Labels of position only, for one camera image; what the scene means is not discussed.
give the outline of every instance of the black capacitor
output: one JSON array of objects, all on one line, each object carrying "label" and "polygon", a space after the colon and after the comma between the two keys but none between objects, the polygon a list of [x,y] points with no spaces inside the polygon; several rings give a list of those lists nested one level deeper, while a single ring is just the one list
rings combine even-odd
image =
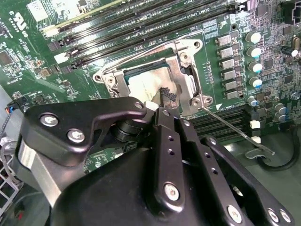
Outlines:
[{"label": "black capacitor", "polygon": [[293,49],[289,46],[283,46],[281,48],[281,52],[285,55],[290,56],[290,57],[296,57],[298,55],[298,50]]}]

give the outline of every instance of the black metal bracket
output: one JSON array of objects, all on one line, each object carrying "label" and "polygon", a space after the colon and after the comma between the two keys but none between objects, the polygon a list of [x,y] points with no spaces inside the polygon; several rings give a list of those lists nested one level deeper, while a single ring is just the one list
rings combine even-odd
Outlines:
[{"label": "black metal bracket", "polygon": [[[133,97],[34,106],[24,115],[20,136],[30,148],[53,161],[75,166],[85,160],[94,145],[95,131],[100,131],[100,144],[116,121],[140,119],[146,113],[143,104]],[[43,116],[53,116],[57,124],[45,125]],[[68,138],[73,129],[80,131],[75,135],[84,135],[80,143]]]}]

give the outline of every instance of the capacitor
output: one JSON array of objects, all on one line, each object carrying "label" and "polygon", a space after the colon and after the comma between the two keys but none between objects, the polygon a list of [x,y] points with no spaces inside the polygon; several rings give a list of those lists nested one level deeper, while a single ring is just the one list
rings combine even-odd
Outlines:
[{"label": "capacitor", "polygon": [[290,57],[296,57],[299,53],[297,49],[293,49],[292,47],[288,47],[288,46],[283,46],[281,48],[281,52]]},{"label": "capacitor", "polygon": [[262,65],[256,61],[252,61],[249,64],[248,69],[252,72],[259,73],[262,70]]},{"label": "capacitor", "polygon": [[258,105],[258,102],[257,100],[255,99],[255,97],[253,96],[249,96],[248,98],[248,104],[251,106],[251,107],[256,107]]},{"label": "capacitor", "polygon": [[287,116],[284,115],[284,114],[279,114],[279,113],[276,113],[275,114],[275,119],[279,122],[286,122],[286,119],[287,119]]},{"label": "capacitor", "polygon": [[286,114],[287,108],[284,107],[282,103],[279,103],[275,106],[275,111],[278,112],[279,114],[283,115]]},{"label": "capacitor", "polygon": [[252,77],[249,81],[249,84],[254,88],[259,88],[262,85],[262,80],[257,77]]},{"label": "capacitor", "polygon": [[261,49],[257,48],[256,46],[251,46],[250,48],[248,48],[248,50],[246,51],[246,54],[249,57],[254,57],[254,58],[258,58],[261,55]]},{"label": "capacitor", "polygon": [[259,32],[249,32],[246,34],[246,41],[252,43],[258,43],[261,39],[261,34]]}]

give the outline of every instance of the cable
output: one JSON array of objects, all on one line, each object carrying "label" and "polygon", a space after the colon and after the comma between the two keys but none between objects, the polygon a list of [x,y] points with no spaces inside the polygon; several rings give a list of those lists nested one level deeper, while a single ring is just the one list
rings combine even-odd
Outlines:
[{"label": "cable", "polygon": [[282,166],[269,166],[267,165],[264,161],[263,161],[263,157],[258,157],[257,162],[258,164],[267,171],[284,171],[287,170],[289,168],[291,168],[292,166],[294,166],[296,164],[296,162],[299,159],[300,156],[300,141],[299,141],[299,137],[298,137],[298,126],[295,126],[295,128],[292,130],[292,136],[293,136],[293,156],[290,159],[290,161],[288,161],[286,164],[282,165]]},{"label": "cable", "polygon": [[2,163],[3,163],[3,167],[8,175],[8,177],[12,180],[12,182],[14,182],[15,185],[19,184],[21,181],[19,181],[18,179],[16,179],[10,172],[9,167],[8,167],[8,163],[6,161],[5,155],[4,155],[4,150],[8,145],[12,145],[12,144],[16,144],[16,141],[10,141],[7,142],[5,145],[3,145],[3,147],[0,150],[0,158],[2,159]]}]

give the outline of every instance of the integrated circuit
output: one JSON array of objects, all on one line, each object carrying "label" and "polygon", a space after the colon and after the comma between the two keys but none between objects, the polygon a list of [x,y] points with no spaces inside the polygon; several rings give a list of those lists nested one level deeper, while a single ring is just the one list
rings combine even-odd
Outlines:
[{"label": "integrated circuit", "polygon": [[0,65],[5,67],[9,64],[12,64],[13,60],[10,58],[6,51],[0,52]]}]

